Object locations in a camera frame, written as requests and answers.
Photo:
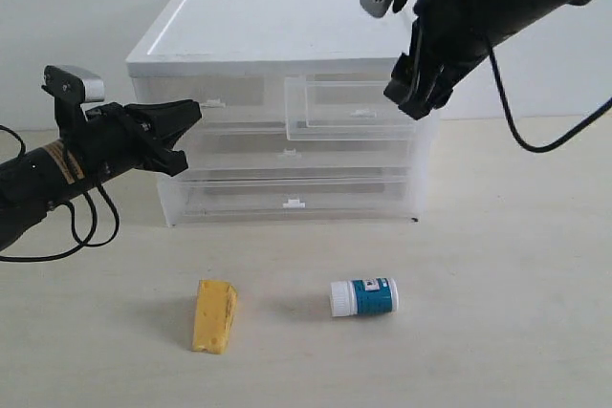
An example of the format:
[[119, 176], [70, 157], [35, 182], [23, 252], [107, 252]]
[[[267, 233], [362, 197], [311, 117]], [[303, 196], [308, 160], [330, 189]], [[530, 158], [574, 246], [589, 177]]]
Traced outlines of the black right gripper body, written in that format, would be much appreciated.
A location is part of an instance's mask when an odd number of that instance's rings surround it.
[[453, 88], [485, 58], [471, 0], [417, 0], [401, 82], [409, 88]]

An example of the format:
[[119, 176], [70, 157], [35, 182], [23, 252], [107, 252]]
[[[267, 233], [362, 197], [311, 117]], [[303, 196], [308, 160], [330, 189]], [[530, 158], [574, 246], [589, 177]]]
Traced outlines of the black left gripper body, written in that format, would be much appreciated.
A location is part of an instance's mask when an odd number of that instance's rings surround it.
[[84, 112], [76, 133], [79, 164], [97, 179], [111, 179], [131, 169], [165, 168], [164, 121], [160, 104], [105, 103]]

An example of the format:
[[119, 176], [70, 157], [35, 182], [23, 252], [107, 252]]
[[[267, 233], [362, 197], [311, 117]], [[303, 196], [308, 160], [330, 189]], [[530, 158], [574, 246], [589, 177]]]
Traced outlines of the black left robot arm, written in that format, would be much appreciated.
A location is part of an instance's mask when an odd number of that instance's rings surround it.
[[174, 146], [201, 118], [193, 99], [76, 109], [58, 140], [1, 164], [1, 248], [52, 209], [132, 169], [186, 171], [186, 153]]

